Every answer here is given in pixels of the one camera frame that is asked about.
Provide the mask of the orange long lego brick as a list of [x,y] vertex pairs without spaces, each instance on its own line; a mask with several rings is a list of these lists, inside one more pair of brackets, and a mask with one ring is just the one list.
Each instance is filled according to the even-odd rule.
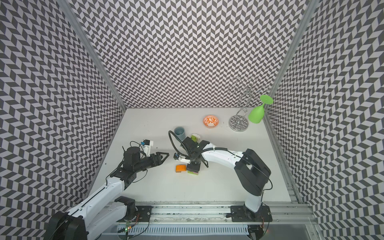
[[175,168],[175,172],[176,173],[185,172],[186,170],[187,170],[187,166],[186,165],[177,165],[176,168]]

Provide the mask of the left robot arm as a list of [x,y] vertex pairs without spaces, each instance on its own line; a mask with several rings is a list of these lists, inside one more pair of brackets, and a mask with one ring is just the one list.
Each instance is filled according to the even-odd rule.
[[140,147],[128,148],[102,187],[70,210],[51,217],[44,239],[95,240],[119,220],[137,223],[140,212],[136,201],[122,193],[135,181],[138,172],[162,165],[169,156],[163,152],[148,155]]

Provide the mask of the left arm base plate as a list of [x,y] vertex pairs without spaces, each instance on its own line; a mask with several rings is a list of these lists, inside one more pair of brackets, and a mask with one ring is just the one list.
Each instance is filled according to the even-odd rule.
[[123,221],[133,221],[133,223],[148,222],[152,215],[152,206],[136,206],[136,207],[127,207],[123,218],[118,220],[118,222]]

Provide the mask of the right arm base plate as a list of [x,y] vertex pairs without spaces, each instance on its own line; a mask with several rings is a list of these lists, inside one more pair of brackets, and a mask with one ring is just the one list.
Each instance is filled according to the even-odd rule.
[[232,222],[267,222],[273,221],[271,210],[269,206],[262,205],[259,210],[254,213],[245,205],[243,206],[231,206],[231,211],[226,214],[227,218],[231,218]]

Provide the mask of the white long lego brick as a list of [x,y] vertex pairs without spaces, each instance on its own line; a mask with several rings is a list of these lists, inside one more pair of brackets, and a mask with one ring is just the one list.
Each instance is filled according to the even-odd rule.
[[192,134],[192,135],[191,135],[191,138],[192,138],[192,139],[200,139],[201,136],[198,135],[198,134]]

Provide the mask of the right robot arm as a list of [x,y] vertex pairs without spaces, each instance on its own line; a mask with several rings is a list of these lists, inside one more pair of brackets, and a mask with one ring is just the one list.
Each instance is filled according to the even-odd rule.
[[190,172],[198,173],[201,164],[209,167],[209,163],[233,169],[242,187],[248,192],[245,208],[252,213],[259,211],[263,204],[265,186],[270,182],[272,172],[255,151],[230,151],[208,141],[194,142],[189,137],[183,140],[181,147],[186,153],[176,151],[174,159],[187,163]]

